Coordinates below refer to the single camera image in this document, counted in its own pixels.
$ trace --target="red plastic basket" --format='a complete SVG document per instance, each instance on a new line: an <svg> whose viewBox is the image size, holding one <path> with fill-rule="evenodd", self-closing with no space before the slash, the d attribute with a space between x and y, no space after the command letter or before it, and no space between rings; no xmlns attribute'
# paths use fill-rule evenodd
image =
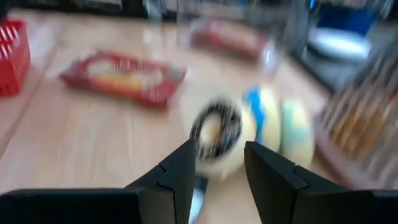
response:
<svg viewBox="0 0 398 224"><path fill-rule="evenodd" d="M30 66L26 25L5 19L0 23L0 96L20 92Z"/></svg>

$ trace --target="clear plastic container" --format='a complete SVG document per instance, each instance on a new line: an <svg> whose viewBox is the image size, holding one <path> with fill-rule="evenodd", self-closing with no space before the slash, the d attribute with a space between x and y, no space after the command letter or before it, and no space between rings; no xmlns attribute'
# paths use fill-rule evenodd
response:
<svg viewBox="0 0 398 224"><path fill-rule="evenodd" d="M178 41L273 73L294 35L291 1L177 0Z"/></svg>

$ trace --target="blue object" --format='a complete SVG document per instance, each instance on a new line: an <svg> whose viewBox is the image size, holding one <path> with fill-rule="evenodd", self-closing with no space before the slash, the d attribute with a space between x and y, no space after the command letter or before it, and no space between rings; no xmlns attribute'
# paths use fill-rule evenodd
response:
<svg viewBox="0 0 398 224"><path fill-rule="evenodd" d="M262 127L266 121L266 112L261 106L261 89L259 86L250 89L243 96L243 101L250 105L256 119L256 142L262 142Z"/></svg>
<svg viewBox="0 0 398 224"><path fill-rule="evenodd" d="M367 9L330 6L324 8L317 27L348 30L365 36L376 19L377 15Z"/></svg>

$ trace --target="red package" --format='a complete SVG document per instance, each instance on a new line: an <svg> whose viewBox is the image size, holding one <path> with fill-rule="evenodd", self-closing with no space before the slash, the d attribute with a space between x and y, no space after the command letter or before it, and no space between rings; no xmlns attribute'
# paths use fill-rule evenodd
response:
<svg viewBox="0 0 398 224"><path fill-rule="evenodd" d="M60 78L71 86L125 96L166 107L185 78L185 70L165 63L101 52L72 65Z"/></svg>
<svg viewBox="0 0 398 224"><path fill-rule="evenodd" d="M195 21L192 24L191 44L208 44L251 60L259 60L267 40L253 29L237 22L222 20Z"/></svg>

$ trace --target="table surface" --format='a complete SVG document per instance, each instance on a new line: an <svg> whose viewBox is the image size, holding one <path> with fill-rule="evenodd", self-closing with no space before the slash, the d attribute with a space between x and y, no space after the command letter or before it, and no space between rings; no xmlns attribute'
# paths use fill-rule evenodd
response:
<svg viewBox="0 0 398 224"><path fill-rule="evenodd" d="M0 98L0 192L41 187L124 187L188 138L201 104L259 82L281 97L301 98L311 115L328 93L290 59L272 78L231 58L177 44L173 24L13 11L27 22L32 66L23 91ZM58 74L96 50L112 50L187 67L181 96L169 111L67 88ZM311 170L335 180L315 158ZM260 223L243 168L211 181L199 223Z"/></svg>

